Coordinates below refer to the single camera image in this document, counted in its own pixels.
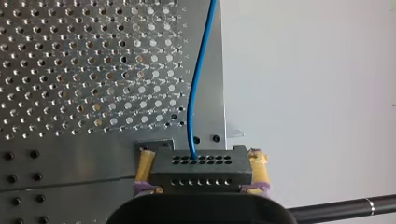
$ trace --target white wall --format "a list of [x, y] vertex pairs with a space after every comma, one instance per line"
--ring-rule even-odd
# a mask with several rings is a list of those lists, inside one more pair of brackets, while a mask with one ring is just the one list
[[[287, 207], [396, 193], [390, 0], [222, 0], [226, 116]], [[392, 223], [396, 215], [338, 223]]]

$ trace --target perforated metal panel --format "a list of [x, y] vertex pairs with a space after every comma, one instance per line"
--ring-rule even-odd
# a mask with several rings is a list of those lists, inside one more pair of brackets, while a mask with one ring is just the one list
[[[186, 107], [208, 6], [0, 1], [2, 196], [134, 178], [136, 142], [172, 139], [187, 149]], [[217, 13], [195, 107], [198, 149], [226, 146]], [[68, 196], [59, 193], [62, 203]]]

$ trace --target metal rod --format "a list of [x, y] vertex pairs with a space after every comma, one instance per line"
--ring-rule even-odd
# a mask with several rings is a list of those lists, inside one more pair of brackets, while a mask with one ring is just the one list
[[369, 217], [396, 212], [396, 194], [338, 203], [290, 208], [299, 224], [313, 224], [353, 217]]

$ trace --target metal sheet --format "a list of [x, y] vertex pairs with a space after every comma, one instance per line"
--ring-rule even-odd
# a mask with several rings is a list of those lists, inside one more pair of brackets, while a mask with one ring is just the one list
[[[157, 2], [0, 4], [0, 153], [15, 155], [0, 160], [0, 190], [132, 177], [137, 141], [173, 139], [176, 149], [188, 148], [184, 108], [209, 1]], [[197, 147], [225, 149], [219, 7], [208, 47]], [[40, 157], [30, 158], [32, 150]], [[34, 181], [34, 173], [43, 178]], [[9, 175], [18, 182], [9, 184]]]
[[[47, 217], [53, 224], [106, 224], [112, 212], [134, 197], [133, 179], [60, 187], [9, 191], [0, 194], [0, 223], [38, 223]], [[38, 203], [37, 196], [45, 201]], [[15, 206], [15, 198], [21, 204]]]

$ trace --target blue cable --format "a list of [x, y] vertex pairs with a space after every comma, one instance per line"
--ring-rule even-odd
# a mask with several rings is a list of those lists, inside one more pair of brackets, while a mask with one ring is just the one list
[[210, 6], [209, 6], [209, 11], [207, 13], [204, 35], [202, 37], [201, 47], [198, 53], [198, 59], [195, 65], [194, 75], [192, 77], [189, 104], [187, 106], [187, 136], [189, 140], [190, 154], [193, 160], [197, 159], [197, 152], [195, 150], [195, 144], [194, 144], [194, 125], [193, 125], [195, 97], [197, 93], [199, 77], [201, 75], [202, 64], [204, 63], [207, 42], [210, 37], [210, 31], [212, 30], [212, 23], [215, 16], [215, 9], [217, 3], [218, 3], [217, 0], [210, 0]]

